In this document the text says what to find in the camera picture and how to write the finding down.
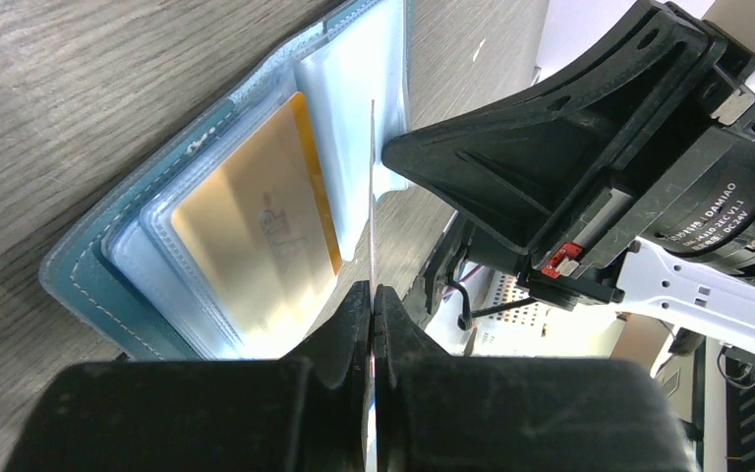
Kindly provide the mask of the orange credit card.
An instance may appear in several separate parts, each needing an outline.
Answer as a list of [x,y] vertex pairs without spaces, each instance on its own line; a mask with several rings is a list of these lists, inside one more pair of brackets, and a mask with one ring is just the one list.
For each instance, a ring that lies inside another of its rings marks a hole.
[[295,92],[172,209],[244,340],[305,335],[341,266],[305,96]]

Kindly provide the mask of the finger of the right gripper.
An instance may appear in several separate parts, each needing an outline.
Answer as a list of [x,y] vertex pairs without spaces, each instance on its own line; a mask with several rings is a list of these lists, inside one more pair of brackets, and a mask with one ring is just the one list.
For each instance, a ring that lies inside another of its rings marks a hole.
[[725,52],[678,7],[638,1],[548,79],[394,138],[382,161],[507,250],[544,254],[597,176],[632,160]]

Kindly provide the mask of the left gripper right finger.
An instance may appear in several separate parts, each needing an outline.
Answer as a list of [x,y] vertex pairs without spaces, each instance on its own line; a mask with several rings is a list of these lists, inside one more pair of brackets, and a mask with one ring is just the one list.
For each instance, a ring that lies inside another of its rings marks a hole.
[[695,471],[695,452],[638,365],[458,357],[375,295],[380,471]]

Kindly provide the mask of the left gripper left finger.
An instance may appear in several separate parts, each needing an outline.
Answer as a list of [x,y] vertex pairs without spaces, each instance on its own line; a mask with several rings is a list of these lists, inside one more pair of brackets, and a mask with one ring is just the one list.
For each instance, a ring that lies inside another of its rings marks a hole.
[[277,360],[71,366],[10,471],[361,471],[371,288]]

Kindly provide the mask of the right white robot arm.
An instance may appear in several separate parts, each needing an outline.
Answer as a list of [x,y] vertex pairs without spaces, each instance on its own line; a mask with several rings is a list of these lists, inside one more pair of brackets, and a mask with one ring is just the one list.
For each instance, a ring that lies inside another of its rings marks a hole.
[[392,139],[382,163],[458,213],[428,281],[470,260],[755,364],[754,70],[716,24],[637,1],[550,78]]

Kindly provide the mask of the blue card holder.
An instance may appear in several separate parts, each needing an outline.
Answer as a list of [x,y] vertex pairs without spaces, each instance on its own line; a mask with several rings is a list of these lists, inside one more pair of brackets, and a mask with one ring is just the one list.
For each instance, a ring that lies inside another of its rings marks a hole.
[[278,358],[374,200],[407,181],[412,7],[346,1],[277,46],[55,245],[44,289],[140,360]]

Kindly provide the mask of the silver VIP credit card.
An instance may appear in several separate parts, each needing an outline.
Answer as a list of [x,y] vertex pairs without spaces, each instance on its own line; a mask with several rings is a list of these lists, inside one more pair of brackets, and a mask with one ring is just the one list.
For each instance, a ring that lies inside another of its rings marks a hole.
[[[370,308],[374,308],[377,293],[377,257],[375,241],[375,191],[374,174],[377,152],[376,133],[376,101],[372,98],[370,103],[370,162],[369,162],[369,187],[368,187],[368,256],[369,256],[369,283],[370,283]],[[378,470],[378,447],[377,447],[377,408],[376,408],[376,360],[375,348],[371,344],[369,354],[369,376],[367,384],[367,409],[366,409],[366,439],[365,439],[365,470]]]

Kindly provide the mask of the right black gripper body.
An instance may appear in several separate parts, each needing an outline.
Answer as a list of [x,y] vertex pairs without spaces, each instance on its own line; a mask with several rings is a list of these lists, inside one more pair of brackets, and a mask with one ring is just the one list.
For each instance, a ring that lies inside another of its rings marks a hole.
[[675,268],[706,266],[755,287],[755,94],[745,83],[755,54],[697,21],[726,40],[725,54],[632,160],[597,176],[548,252],[511,252],[457,210],[436,272],[459,256],[514,275],[530,296],[560,308],[607,304],[624,296],[620,270],[645,240]]

